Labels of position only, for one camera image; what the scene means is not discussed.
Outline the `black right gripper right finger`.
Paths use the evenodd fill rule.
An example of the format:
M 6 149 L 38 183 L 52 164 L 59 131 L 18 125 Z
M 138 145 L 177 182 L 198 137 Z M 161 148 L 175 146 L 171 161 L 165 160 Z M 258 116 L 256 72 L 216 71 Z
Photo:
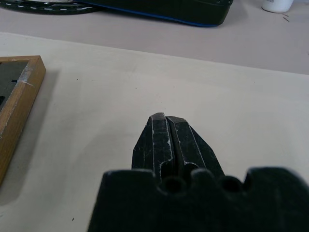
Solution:
M 212 148 L 185 119 L 175 116 L 168 116 L 166 119 L 174 145 L 178 175 L 189 176 L 198 168 L 207 169 L 214 176 L 224 175 Z

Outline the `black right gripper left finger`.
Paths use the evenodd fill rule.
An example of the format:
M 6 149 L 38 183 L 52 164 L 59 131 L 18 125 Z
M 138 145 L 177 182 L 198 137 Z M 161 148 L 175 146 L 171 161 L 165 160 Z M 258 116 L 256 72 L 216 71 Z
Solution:
M 146 169 L 156 178 L 177 176 L 169 123 L 164 113 L 149 116 L 133 149 L 132 169 Z

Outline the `black bag with blue trim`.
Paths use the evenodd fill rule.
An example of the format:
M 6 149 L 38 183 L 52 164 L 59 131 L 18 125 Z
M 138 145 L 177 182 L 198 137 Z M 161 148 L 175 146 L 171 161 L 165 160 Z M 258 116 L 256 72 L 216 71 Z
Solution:
M 77 0 L 127 13 L 176 21 L 197 27 L 221 25 L 233 0 Z

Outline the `white plastic container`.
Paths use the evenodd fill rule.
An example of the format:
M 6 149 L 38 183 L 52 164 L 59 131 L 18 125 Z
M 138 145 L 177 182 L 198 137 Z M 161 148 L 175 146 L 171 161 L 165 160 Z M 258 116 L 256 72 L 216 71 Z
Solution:
M 263 0 L 261 8 L 272 13 L 285 13 L 293 2 L 294 0 Z

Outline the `wooden framed board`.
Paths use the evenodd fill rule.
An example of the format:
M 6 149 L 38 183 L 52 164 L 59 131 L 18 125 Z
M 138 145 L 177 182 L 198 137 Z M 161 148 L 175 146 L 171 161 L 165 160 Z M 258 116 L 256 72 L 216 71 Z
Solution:
M 0 186 L 45 74 L 41 56 L 0 57 Z

